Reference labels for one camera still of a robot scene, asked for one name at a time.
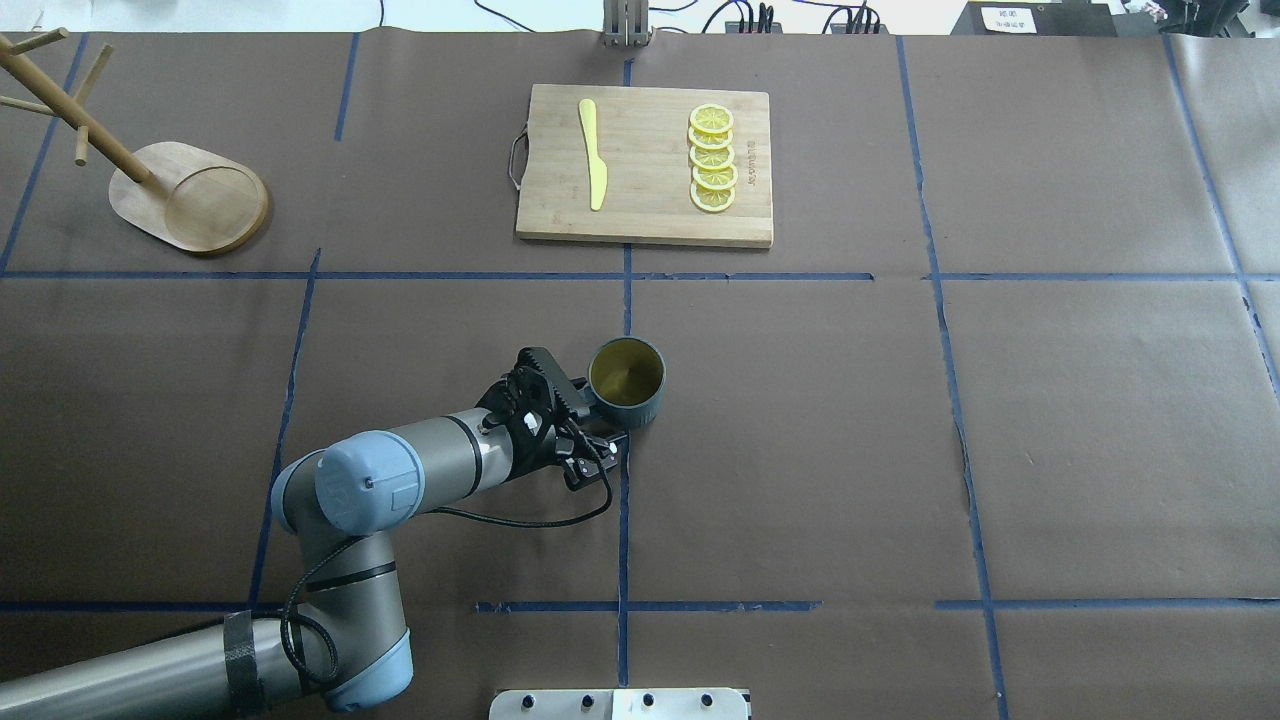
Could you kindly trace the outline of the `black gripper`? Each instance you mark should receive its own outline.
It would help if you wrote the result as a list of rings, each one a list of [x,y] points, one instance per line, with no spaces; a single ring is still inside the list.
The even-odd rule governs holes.
[[[545,347],[524,347],[516,366],[477,401],[485,411],[484,430],[504,429],[511,442],[509,479],[561,466],[567,491],[599,484],[614,489],[621,451],[630,433],[613,425],[568,425],[571,418],[593,416],[582,393],[586,380],[573,380]]]

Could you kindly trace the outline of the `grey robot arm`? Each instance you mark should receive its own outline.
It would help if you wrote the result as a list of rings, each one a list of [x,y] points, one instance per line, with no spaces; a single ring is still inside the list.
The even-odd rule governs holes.
[[[598,354],[570,379],[541,347],[475,407],[366,430],[305,455],[271,484],[271,514],[306,571],[282,609],[239,611],[192,632],[3,684],[5,719],[251,719],[320,694],[333,712],[371,708],[413,679],[390,532],[545,468],[567,487],[607,482],[655,389],[622,391]]]

